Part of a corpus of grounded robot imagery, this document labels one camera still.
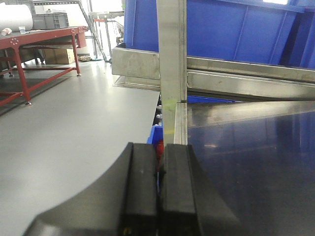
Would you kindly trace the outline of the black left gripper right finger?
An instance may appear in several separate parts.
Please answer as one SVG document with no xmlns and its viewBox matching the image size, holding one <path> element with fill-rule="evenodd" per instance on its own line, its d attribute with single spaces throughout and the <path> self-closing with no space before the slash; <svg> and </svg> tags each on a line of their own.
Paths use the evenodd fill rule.
<svg viewBox="0 0 315 236">
<path fill-rule="evenodd" d="M 192 146 L 168 144 L 160 166 L 162 236 L 241 236 L 243 225 L 197 161 Z"/>
</svg>

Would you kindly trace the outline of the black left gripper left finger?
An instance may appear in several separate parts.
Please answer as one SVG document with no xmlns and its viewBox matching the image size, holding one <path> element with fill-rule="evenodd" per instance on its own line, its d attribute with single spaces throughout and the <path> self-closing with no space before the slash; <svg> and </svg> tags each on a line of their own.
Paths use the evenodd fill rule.
<svg viewBox="0 0 315 236">
<path fill-rule="evenodd" d="M 26 236 L 151 236 L 156 230 L 156 154 L 128 143 L 84 190 L 39 214 Z"/>
</svg>

